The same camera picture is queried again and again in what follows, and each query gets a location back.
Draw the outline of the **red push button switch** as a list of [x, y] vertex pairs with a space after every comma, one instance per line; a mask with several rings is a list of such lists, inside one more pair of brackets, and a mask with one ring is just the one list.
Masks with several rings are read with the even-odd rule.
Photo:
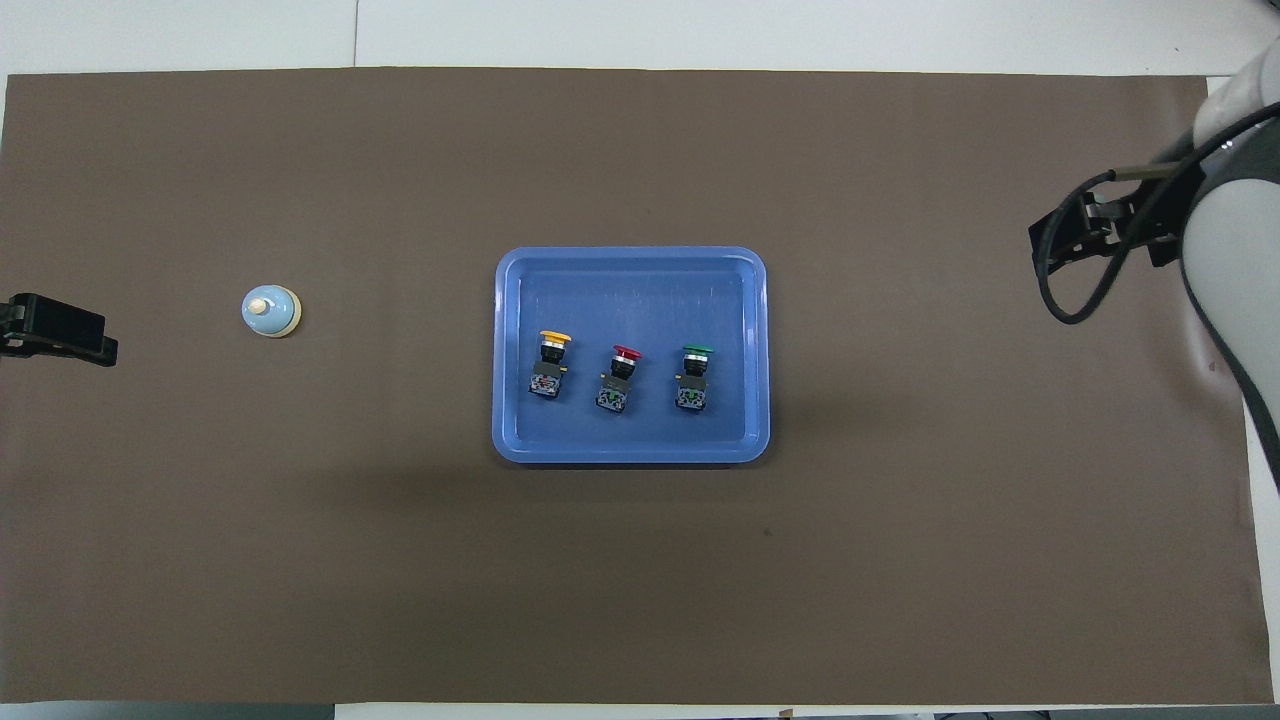
[[636, 348], [614, 345], [608, 373], [602, 373], [595, 405], [611, 413], [623, 413], [631, 393], [631, 379], [643, 354]]

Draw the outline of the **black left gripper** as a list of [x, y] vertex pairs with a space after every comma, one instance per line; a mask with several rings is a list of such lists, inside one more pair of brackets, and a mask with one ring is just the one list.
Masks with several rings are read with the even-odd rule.
[[70, 357], [114, 366], [119, 343], [105, 336], [105, 316], [38, 293], [0, 302], [0, 356]]

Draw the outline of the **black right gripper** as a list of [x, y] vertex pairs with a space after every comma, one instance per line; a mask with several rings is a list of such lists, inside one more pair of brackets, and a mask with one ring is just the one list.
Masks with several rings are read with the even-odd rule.
[[1180, 258], [1181, 233], [1203, 181], [1196, 163], [1106, 170], [1105, 184], [1135, 182], [1137, 188], [1115, 201], [1105, 201], [1094, 191], [1069, 196], [1033, 222], [1028, 227], [1033, 268], [1057, 272], [1082, 259], [1111, 258], [1123, 241], [1146, 249], [1152, 266], [1169, 265]]

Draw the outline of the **blue plastic tray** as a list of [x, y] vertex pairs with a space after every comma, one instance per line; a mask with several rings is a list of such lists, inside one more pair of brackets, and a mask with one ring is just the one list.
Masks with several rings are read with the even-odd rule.
[[[771, 442], [768, 275], [736, 246], [526, 247], [495, 269], [492, 439], [512, 462], [751, 462]], [[540, 331], [572, 337], [559, 396], [529, 392]], [[643, 354], [623, 413], [595, 405], [614, 345]], [[716, 352], [707, 406], [676, 407], [682, 347]]]

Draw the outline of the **light blue desk bell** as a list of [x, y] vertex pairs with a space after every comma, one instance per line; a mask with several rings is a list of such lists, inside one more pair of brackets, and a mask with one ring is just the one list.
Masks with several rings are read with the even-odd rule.
[[239, 313], [255, 334], [279, 340], [292, 334], [301, 324], [303, 306], [292, 290], [280, 284], [261, 284], [243, 297]]

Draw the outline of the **green push button switch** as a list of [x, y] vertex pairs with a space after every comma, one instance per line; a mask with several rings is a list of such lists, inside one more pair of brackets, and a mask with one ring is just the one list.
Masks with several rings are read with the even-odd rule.
[[707, 372], [716, 351], [705, 345], [682, 347], [682, 370], [675, 377], [677, 389], [675, 405], [690, 413], [700, 413], [707, 406]]

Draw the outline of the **yellow push button switch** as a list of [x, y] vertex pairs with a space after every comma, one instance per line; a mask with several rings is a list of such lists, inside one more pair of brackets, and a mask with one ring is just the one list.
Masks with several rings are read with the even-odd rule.
[[557, 398], [568, 372], [563, 359], [572, 337], [558, 331], [540, 331], [539, 336], [539, 359], [532, 365], [527, 391], [539, 397]]

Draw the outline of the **brown table mat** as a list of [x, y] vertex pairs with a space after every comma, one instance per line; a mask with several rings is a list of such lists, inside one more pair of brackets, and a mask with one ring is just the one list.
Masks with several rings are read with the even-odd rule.
[[[364, 68], [17, 76], [0, 702], [1266, 703], [1236, 387], [1176, 268], [1044, 310], [1027, 227], [1169, 77]], [[525, 468], [511, 250], [733, 245], [771, 442]], [[280, 284], [297, 329], [241, 302]]]

